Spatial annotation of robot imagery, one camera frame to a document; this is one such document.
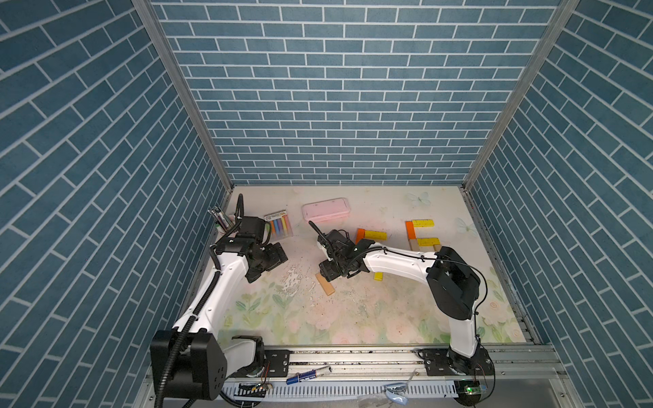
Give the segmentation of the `orange block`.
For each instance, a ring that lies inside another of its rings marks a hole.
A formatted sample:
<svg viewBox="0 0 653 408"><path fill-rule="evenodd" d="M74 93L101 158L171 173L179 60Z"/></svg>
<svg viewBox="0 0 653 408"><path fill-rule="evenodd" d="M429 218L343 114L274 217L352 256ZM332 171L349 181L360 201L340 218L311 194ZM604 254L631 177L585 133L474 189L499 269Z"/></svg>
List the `orange block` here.
<svg viewBox="0 0 653 408"><path fill-rule="evenodd" d="M409 241L416 241L416 232L412 221L406 221L406 234Z"/></svg>

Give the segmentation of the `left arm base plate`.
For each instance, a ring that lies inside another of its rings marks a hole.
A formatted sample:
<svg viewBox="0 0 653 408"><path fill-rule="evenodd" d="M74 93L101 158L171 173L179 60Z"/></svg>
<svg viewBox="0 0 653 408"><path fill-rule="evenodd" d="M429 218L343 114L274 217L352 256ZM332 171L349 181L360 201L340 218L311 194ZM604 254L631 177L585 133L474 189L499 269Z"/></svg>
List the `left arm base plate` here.
<svg viewBox="0 0 653 408"><path fill-rule="evenodd" d="M290 350L265 350L264 357L256 357L251 367L243 367L230 378L272 377L286 378L290 367Z"/></svg>

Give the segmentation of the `orange block low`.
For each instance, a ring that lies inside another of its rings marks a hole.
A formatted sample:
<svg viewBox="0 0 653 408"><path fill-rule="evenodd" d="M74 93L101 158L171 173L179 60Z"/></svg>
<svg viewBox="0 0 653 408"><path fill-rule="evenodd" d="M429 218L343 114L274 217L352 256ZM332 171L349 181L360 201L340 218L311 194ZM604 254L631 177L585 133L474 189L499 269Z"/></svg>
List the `orange block low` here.
<svg viewBox="0 0 653 408"><path fill-rule="evenodd" d="M366 231L364 229L358 229L355 238L355 244L358 244L361 240L365 238Z"/></svg>

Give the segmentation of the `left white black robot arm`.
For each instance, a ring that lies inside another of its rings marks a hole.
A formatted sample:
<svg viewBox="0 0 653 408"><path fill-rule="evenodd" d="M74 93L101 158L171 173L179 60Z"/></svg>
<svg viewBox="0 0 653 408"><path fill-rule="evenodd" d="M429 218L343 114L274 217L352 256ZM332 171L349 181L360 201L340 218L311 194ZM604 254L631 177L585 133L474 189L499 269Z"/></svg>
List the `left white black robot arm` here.
<svg viewBox="0 0 653 408"><path fill-rule="evenodd" d="M265 369L262 338L236 336L222 348L217 336L239 285L286 263L287 255L279 242L251 236L224 236L209 247L209 254L212 275L173 327L158 331L151 342L156 407L166 399L187 399L186 406L212 401L232 375L256 375Z"/></svg>

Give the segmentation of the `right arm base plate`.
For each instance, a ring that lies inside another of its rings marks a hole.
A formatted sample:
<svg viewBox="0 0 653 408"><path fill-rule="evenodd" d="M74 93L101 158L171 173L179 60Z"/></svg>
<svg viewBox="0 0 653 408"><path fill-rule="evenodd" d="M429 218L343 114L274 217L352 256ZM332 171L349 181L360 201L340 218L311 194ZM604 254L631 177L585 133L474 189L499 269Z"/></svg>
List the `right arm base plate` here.
<svg viewBox="0 0 653 408"><path fill-rule="evenodd" d="M416 352L430 377L493 376L495 367L488 351L479 346L472 357L464 357L450 348L424 348Z"/></svg>

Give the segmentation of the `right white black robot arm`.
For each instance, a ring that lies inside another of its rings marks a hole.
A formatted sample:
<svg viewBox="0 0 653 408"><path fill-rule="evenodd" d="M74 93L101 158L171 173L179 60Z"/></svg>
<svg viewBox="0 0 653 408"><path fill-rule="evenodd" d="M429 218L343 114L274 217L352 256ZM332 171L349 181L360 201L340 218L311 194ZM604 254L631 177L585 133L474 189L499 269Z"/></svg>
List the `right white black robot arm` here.
<svg viewBox="0 0 653 408"><path fill-rule="evenodd" d="M444 246L433 253L406 251L369 239L353 242L339 229L326 234L312 221L309 226L326 256L319 270L327 282L364 272L397 275L427 286L440 312L449 319L450 360L467 363L475 357L480 348L475 316L482 274L455 250Z"/></svg>

